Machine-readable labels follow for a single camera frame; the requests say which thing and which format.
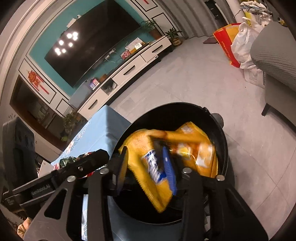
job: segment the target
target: potted plant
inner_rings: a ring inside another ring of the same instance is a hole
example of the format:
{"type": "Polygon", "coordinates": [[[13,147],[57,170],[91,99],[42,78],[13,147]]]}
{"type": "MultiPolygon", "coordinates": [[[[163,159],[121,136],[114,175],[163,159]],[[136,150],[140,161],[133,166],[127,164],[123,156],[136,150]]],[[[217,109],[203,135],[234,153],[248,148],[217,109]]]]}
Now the potted plant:
{"type": "Polygon", "coordinates": [[[81,116],[80,114],[78,114],[76,111],[71,111],[70,113],[68,113],[64,118],[63,118],[63,122],[64,122],[64,128],[65,128],[65,132],[66,134],[70,134],[71,131],[74,129],[74,127],[76,126],[76,124],[81,120],[81,116]]]}
{"type": "Polygon", "coordinates": [[[148,32],[154,39],[159,39],[162,37],[162,35],[156,26],[157,23],[153,19],[141,22],[141,27],[145,32],[148,32]]]}
{"type": "Polygon", "coordinates": [[[178,33],[182,33],[182,31],[177,31],[175,28],[171,28],[168,32],[165,33],[175,47],[182,44],[181,40],[179,39],[178,33]]]}

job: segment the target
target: light blue tablecloth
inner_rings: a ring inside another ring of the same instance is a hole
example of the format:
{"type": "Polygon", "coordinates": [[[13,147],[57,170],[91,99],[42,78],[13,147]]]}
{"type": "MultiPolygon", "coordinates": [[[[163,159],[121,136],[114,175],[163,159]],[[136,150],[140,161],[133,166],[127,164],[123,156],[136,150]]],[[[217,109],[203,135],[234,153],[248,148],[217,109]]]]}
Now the light blue tablecloth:
{"type": "MultiPolygon", "coordinates": [[[[51,164],[59,163],[62,158],[77,157],[98,149],[106,150],[111,156],[117,141],[129,125],[130,122],[105,105],[82,128],[62,155],[51,164]]],[[[83,240],[87,240],[87,203],[88,195],[84,195],[81,227],[83,240]]],[[[171,226],[141,223],[123,213],[112,197],[108,197],[108,208],[114,241],[178,241],[180,238],[180,223],[171,226]]]]}
{"type": "Polygon", "coordinates": [[[106,150],[111,157],[117,141],[130,124],[111,107],[103,106],[79,131],[60,157],[51,164],[54,166],[62,158],[78,157],[99,149],[106,150]]]}

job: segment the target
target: metal screw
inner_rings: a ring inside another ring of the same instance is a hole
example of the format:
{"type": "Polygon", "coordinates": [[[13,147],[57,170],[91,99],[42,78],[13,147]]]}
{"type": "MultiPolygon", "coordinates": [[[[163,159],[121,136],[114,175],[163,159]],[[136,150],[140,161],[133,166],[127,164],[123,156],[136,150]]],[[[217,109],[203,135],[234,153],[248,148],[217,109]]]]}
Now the metal screw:
{"type": "Polygon", "coordinates": [[[107,174],[109,172],[109,169],[108,168],[102,168],[100,170],[100,174],[107,174]]]}
{"type": "Polygon", "coordinates": [[[186,173],[186,174],[189,174],[192,172],[191,168],[190,167],[185,167],[183,168],[183,172],[186,173]]]}
{"type": "Polygon", "coordinates": [[[69,176],[69,177],[67,177],[67,181],[68,182],[74,182],[76,180],[76,177],[75,176],[69,176]]]}
{"type": "Polygon", "coordinates": [[[225,180],[225,176],[223,176],[223,175],[218,175],[218,176],[216,177],[216,179],[217,179],[218,181],[224,181],[224,180],[225,180]]]}

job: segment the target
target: drawer handle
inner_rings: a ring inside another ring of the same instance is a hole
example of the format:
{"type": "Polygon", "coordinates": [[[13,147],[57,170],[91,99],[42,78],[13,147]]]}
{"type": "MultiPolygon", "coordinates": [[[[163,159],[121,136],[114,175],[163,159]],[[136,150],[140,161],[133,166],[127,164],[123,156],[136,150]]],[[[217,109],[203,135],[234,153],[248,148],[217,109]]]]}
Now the drawer handle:
{"type": "Polygon", "coordinates": [[[89,110],[92,109],[96,105],[97,102],[98,102],[98,100],[96,100],[94,103],[92,103],[92,105],[89,107],[89,110]]]}
{"type": "Polygon", "coordinates": [[[131,67],[127,72],[125,72],[123,75],[127,75],[132,69],[134,69],[136,66],[134,65],[133,67],[131,67]]]}
{"type": "Polygon", "coordinates": [[[160,45],[158,48],[154,49],[154,50],[152,51],[152,53],[156,52],[156,51],[157,51],[158,49],[160,49],[162,46],[163,46],[163,45],[160,45]]]}

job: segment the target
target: curtain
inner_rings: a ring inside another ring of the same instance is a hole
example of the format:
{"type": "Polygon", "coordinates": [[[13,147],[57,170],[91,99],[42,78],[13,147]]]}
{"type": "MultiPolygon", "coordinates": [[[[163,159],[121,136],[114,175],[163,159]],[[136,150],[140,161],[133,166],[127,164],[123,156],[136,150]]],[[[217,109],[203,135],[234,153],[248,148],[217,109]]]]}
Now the curtain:
{"type": "MultiPolygon", "coordinates": [[[[185,38],[212,36],[220,28],[204,0],[157,0],[185,38]]],[[[235,23],[226,0],[215,0],[230,23],[235,23]]]]}

